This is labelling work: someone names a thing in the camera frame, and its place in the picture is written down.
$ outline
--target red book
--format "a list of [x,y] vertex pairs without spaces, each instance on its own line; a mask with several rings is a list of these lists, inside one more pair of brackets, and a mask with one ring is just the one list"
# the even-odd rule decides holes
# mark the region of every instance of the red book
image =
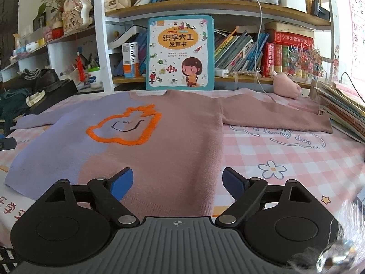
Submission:
[[281,44],[281,45],[294,45],[304,49],[310,49],[313,47],[313,38],[287,33],[287,32],[276,32],[274,29],[265,30],[265,33],[269,33],[268,42]]
[[282,72],[282,45],[274,45],[274,71],[276,73]]
[[270,77],[270,68],[274,65],[274,45],[266,43],[261,62],[261,73],[263,77]]

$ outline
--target red tassel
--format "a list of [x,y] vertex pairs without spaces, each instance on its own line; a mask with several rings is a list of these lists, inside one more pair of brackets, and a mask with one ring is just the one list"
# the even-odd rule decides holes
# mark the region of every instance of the red tassel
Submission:
[[78,75],[80,77],[80,81],[84,82],[85,81],[85,73],[83,72],[83,63],[81,62],[81,58],[79,56],[79,53],[77,53],[76,64],[77,64]]

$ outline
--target orange embroidered outline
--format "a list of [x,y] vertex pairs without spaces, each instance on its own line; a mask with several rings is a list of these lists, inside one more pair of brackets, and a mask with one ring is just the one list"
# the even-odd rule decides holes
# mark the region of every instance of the orange embroidered outline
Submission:
[[[119,144],[128,145],[128,146],[144,144],[144,143],[146,143],[148,141],[148,139],[150,139],[150,137],[151,137],[154,129],[156,128],[156,126],[158,124],[158,121],[160,120],[160,118],[162,116],[162,114],[159,113],[159,112],[157,112],[154,109],[154,107],[155,107],[154,104],[147,105],[147,106],[139,106],[137,108],[135,108],[135,107],[128,107],[123,114],[111,115],[111,116],[103,119],[97,125],[89,127],[86,130],[86,133],[92,139],[94,139],[95,141],[102,142],[102,143],[119,143]],[[119,138],[119,137],[102,138],[102,137],[99,137],[98,135],[96,135],[94,133],[94,130],[95,129],[101,128],[107,121],[110,121],[111,119],[114,119],[114,118],[128,117],[128,116],[130,116],[135,111],[141,111],[141,112],[143,112],[143,114],[141,115],[141,117],[146,117],[146,116],[154,115],[154,117],[148,123],[147,127],[142,132],[142,135],[137,140],[124,140],[124,139]]]

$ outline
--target sweater sleeve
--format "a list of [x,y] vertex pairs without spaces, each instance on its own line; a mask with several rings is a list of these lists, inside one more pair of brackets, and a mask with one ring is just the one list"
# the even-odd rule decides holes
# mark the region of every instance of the sweater sleeve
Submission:
[[20,118],[12,130],[30,129],[35,127],[45,126],[47,124],[55,124],[65,114],[74,111],[85,103],[85,101],[61,107],[49,112],[42,112],[41,114],[29,114]]
[[333,133],[327,115],[296,110],[272,101],[260,101],[247,94],[221,97],[220,105],[223,123],[233,126]]

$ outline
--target alphabet chart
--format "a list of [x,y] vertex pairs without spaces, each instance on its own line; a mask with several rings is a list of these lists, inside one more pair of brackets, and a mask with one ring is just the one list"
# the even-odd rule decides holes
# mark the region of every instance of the alphabet chart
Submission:
[[365,71],[365,0],[349,0],[352,18],[351,79],[364,82]]

